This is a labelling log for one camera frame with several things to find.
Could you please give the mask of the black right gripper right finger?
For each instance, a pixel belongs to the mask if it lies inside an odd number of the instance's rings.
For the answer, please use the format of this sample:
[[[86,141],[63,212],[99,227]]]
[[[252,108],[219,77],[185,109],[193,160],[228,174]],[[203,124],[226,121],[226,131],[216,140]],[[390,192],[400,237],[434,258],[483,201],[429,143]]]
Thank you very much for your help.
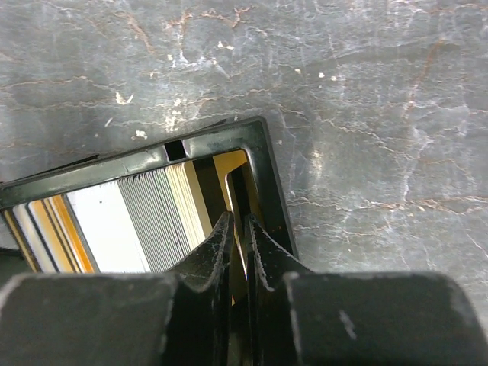
[[[317,273],[253,215],[249,322],[256,365],[485,365],[487,338],[444,274]]]

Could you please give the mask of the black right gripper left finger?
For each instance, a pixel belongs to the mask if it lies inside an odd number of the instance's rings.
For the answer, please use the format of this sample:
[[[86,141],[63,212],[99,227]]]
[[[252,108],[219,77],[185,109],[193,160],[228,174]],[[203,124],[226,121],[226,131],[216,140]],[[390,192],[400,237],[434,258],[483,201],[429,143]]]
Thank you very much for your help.
[[[169,271],[18,274],[1,289],[3,365],[224,365],[233,215]]]

